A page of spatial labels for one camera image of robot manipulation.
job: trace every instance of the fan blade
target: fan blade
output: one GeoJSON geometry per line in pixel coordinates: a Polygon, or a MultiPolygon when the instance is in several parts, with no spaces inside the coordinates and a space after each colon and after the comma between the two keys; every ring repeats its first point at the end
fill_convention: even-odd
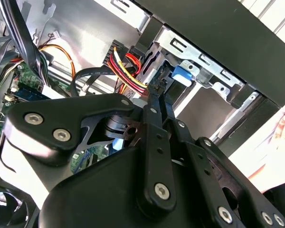
{"type": "Polygon", "coordinates": [[[16,199],[9,195],[8,193],[3,193],[4,196],[5,196],[5,199],[6,199],[6,206],[8,207],[8,209],[14,213],[15,209],[17,208],[18,206],[18,202],[16,201],[16,199]]]}
{"type": "Polygon", "coordinates": [[[0,227],[9,223],[12,217],[12,212],[5,206],[0,205],[0,227]]]}
{"type": "Polygon", "coordinates": [[[22,222],[25,222],[27,217],[27,205],[25,202],[22,203],[21,207],[15,211],[13,214],[9,225],[16,225],[22,222]]]}

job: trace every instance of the gray metal sheet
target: gray metal sheet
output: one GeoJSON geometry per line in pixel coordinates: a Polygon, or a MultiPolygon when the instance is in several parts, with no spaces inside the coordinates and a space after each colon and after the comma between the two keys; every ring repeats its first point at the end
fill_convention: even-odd
{"type": "Polygon", "coordinates": [[[58,43],[70,52],[76,70],[101,66],[114,39],[127,47],[135,45],[138,31],[93,0],[52,0],[56,10],[49,19],[41,42],[48,33],[57,30],[61,39],[58,43]]]}

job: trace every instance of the black side panel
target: black side panel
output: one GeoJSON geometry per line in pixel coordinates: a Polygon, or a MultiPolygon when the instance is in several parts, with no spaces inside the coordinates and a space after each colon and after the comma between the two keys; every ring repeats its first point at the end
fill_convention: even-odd
{"type": "Polygon", "coordinates": [[[229,137],[219,144],[218,147],[227,157],[229,157],[278,110],[278,106],[276,106],[272,101],[265,99],[258,107],[248,114],[248,116],[245,117],[245,120],[236,130],[227,133],[229,137]]]}
{"type": "Polygon", "coordinates": [[[276,104],[285,104],[285,44],[240,2],[135,1],[276,104]]]}

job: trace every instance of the silver screw head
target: silver screw head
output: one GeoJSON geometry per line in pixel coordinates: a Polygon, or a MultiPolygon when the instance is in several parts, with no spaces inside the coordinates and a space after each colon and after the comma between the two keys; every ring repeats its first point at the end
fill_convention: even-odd
{"type": "Polygon", "coordinates": [[[269,217],[269,215],[267,215],[267,213],[262,212],[262,217],[265,220],[265,222],[268,223],[269,225],[273,224],[272,219],[269,217]]]}
{"type": "Polygon", "coordinates": [[[151,110],[153,113],[157,113],[157,111],[156,111],[154,108],[150,108],[150,110],[151,110]]]}
{"type": "Polygon", "coordinates": [[[221,216],[221,218],[227,222],[228,224],[231,224],[232,223],[232,216],[230,214],[230,212],[224,208],[224,207],[219,207],[218,208],[218,212],[219,212],[219,215],[221,216]]]}
{"type": "Polygon", "coordinates": [[[37,113],[29,113],[24,116],[24,120],[32,125],[39,125],[43,122],[43,118],[41,115],[37,113]]]}
{"type": "Polygon", "coordinates": [[[65,129],[56,129],[53,132],[53,136],[55,139],[61,142],[67,142],[71,139],[71,134],[65,129]]]}
{"type": "Polygon", "coordinates": [[[283,220],[278,215],[274,214],[274,217],[280,226],[282,226],[282,227],[285,226],[285,223],[283,222],[283,220]]]}
{"type": "Polygon", "coordinates": [[[167,200],[170,197],[170,192],[169,189],[166,187],[166,185],[162,184],[162,183],[157,183],[154,187],[155,193],[156,195],[163,199],[163,200],[167,200]]]}
{"type": "Polygon", "coordinates": [[[179,121],[179,126],[185,127],[185,124],[182,121],[179,121]]]}
{"type": "Polygon", "coordinates": [[[122,100],[122,103],[125,105],[129,105],[129,102],[127,102],[126,100],[122,100]]]}
{"type": "Polygon", "coordinates": [[[205,139],[204,142],[207,146],[211,146],[211,143],[209,142],[209,140],[205,139]]]}

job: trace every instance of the blue drive latch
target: blue drive latch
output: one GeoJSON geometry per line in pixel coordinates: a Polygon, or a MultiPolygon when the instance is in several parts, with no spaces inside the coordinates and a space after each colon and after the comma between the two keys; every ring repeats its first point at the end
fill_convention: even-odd
{"type": "Polygon", "coordinates": [[[171,77],[174,80],[182,83],[186,87],[189,87],[192,85],[192,81],[191,81],[192,74],[189,71],[182,68],[181,66],[175,67],[171,77]]]}

